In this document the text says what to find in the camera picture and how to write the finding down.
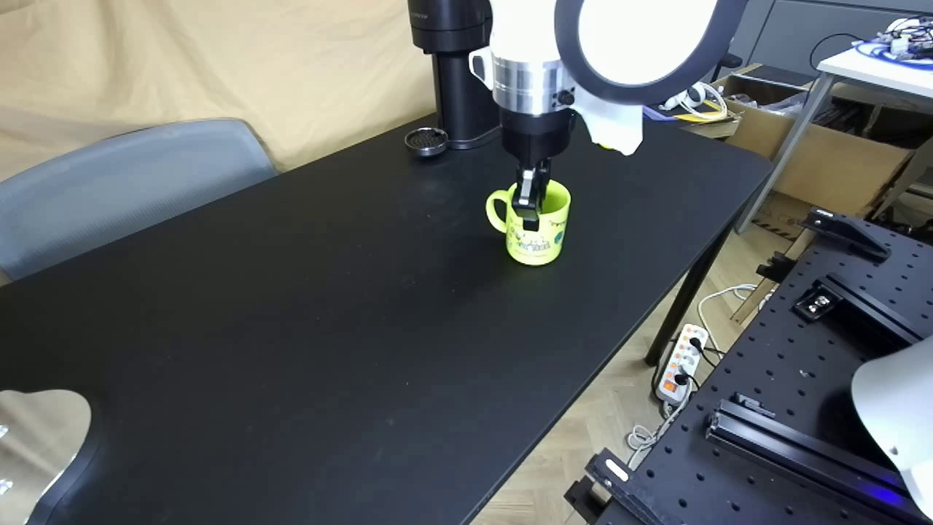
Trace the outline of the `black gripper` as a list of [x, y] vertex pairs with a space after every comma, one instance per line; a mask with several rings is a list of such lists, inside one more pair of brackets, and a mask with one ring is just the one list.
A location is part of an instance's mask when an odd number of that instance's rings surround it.
[[526, 232], [538, 232], [538, 184], [551, 178], [551, 162], [568, 146], [573, 114], [503, 114], [503, 146], [519, 162], [519, 184], [513, 197], [513, 210]]

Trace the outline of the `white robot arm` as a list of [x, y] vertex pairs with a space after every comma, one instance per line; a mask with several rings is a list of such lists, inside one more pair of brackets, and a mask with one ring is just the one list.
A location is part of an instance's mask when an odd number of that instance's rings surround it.
[[646, 140], [640, 105], [589, 95], [557, 48], [557, 0], [491, 0], [491, 45], [471, 54], [471, 74], [503, 111], [503, 146], [519, 162], [512, 210], [541, 229], [551, 162], [568, 146], [573, 121], [589, 140], [634, 156]]

